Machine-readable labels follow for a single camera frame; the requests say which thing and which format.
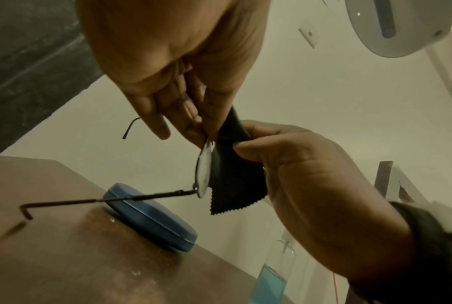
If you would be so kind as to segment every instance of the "blue liquid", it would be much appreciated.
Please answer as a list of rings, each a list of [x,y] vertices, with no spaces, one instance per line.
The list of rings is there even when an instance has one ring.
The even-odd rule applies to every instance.
[[[280,304],[286,281],[264,265],[249,299],[249,304]]]

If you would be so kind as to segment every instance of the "sleeve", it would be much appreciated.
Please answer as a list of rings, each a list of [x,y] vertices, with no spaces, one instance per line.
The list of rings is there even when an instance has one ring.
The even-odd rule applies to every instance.
[[[427,211],[392,204],[413,232],[413,262],[388,282],[373,288],[350,283],[352,289],[370,303],[452,303],[452,233],[446,233]]]

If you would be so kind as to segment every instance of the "white wall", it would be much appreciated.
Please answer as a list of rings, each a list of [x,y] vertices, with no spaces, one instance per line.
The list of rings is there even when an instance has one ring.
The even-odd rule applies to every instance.
[[[273,2],[263,52],[235,102],[240,117],[321,133],[371,182],[378,163],[393,160],[428,199],[452,206],[452,99],[441,79],[425,52],[396,60],[369,53],[344,3],[335,3],[328,11],[319,0]],[[321,35],[315,50],[298,32],[305,18]],[[124,182],[145,193],[188,189],[198,150],[177,133],[160,142],[141,124],[123,141],[134,117],[102,78],[4,155],[56,159],[103,188]],[[212,217],[208,200],[161,202],[197,230],[199,245],[257,275],[282,232],[274,212],[257,204]],[[287,293],[296,303],[333,303],[331,274],[311,262],[302,282],[305,263],[301,253]],[[339,284],[344,300],[347,284]]]

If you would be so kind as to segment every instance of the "glasses lens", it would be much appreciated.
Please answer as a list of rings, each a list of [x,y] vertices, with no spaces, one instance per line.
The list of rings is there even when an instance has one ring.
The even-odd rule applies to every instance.
[[[201,154],[199,155],[196,164],[196,184],[198,187],[197,195],[199,198],[204,197],[210,183],[211,152],[211,141],[208,139],[201,150]]]

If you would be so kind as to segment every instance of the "spray bottle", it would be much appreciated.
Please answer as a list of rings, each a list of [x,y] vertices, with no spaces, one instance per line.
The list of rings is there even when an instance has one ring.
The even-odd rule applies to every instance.
[[[285,230],[273,243],[257,278],[249,304],[280,304],[296,261],[295,239]]]

